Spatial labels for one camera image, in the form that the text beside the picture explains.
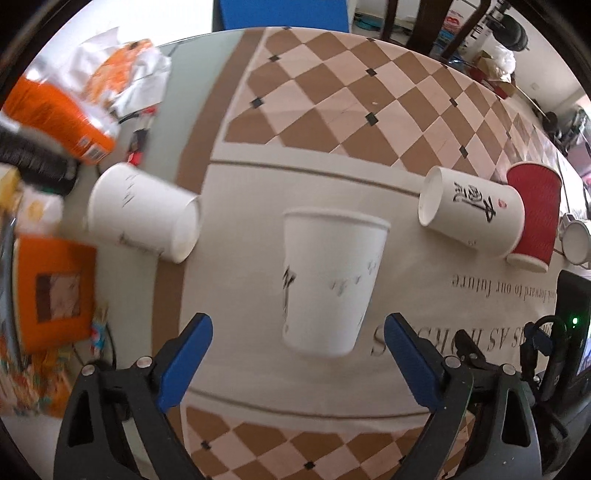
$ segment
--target white paper cup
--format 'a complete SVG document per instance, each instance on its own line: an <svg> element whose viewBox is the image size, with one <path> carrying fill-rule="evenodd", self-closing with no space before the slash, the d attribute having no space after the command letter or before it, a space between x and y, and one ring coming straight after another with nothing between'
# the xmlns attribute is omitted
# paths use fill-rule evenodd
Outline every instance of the white paper cup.
<svg viewBox="0 0 591 480"><path fill-rule="evenodd" d="M315 356L349 353L374 289L390 224L363 213L284 212L283 340Z"/></svg>
<svg viewBox="0 0 591 480"><path fill-rule="evenodd" d="M433 167L418 200L418 220L469 247L505 257L521 239L525 209L513 187Z"/></svg>
<svg viewBox="0 0 591 480"><path fill-rule="evenodd" d="M181 263L201 230L197 195L118 163L97 180L88 201L88 229L119 244Z"/></svg>
<svg viewBox="0 0 591 480"><path fill-rule="evenodd" d="M574 220L562 234L562 250L573 265L591 261L591 220Z"/></svg>

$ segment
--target snack bag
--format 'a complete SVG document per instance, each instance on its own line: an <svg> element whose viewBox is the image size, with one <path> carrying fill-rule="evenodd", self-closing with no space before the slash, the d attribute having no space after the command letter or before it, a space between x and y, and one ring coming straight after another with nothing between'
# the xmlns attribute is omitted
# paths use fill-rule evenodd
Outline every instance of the snack bag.
<svg viewBox="0 0 591 480"><path fill-rule="evenodd" d="M119 125L106 111L87 105L49 80L33 80L30 67L18 79L4 113L13 120L53 137L74 157L96 164L115 148Z"/></svg>

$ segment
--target white plastic bag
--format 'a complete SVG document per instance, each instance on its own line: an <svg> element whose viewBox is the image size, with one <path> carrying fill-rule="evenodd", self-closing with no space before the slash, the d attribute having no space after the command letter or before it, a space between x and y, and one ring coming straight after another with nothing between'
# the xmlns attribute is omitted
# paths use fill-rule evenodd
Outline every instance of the white plastic bag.
<svg viewBox="0 0 591 480"><path fill-rule="evenodd" d="M511 81L511 74L515 71L515 55L503 45L495 46L491 53L492 62L499 73L499 79L504 82Z"/></svg>

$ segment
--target orange package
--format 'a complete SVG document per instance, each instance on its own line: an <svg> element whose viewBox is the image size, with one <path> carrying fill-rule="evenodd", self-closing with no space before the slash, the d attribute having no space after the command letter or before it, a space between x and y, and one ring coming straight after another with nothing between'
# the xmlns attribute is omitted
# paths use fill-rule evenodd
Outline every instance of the orange package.
<svg viewBox="0 0 591 480"><path fill-rule="evenodd" d="M50 82L21 77L6 102L4 112L13 120L53 137L74 157L96 164L115 148L116 121L105 112L91 111Z"/></svg>
<svg viewBox="0 0 591 480"><path fill-rule="evenodd" d="M85 100L106 109L114 97L129 86L131 67L137 56L152 47L148 39L125 44L111 55L90 77L82 96Z"/></svg>

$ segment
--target chair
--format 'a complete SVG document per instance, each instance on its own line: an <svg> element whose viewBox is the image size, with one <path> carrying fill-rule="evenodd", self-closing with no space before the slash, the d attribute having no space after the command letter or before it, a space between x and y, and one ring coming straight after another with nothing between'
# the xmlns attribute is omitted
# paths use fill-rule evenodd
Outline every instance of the chair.
<svg viewBox="0 0 591 480"><path fill-rule="evenodd" d="M349 32L346 0L219 0L226 30L308 27Z"/></svg>
<svg viewBox="0 0 591 480"><path fill-rule="evenodd" d="M453 0L421 0L418 7L417 21L414 24L413 32L408 39L406 48L422 53L423 55L429 55L452 3ZM490 7L491 0L480 1L478 8L466 20L460 31L443 50L441 54L443 60L448 60L452 56ZM384 26L380 32L381 40L390 41L397 9L398 0L388 0Z"/></svg>

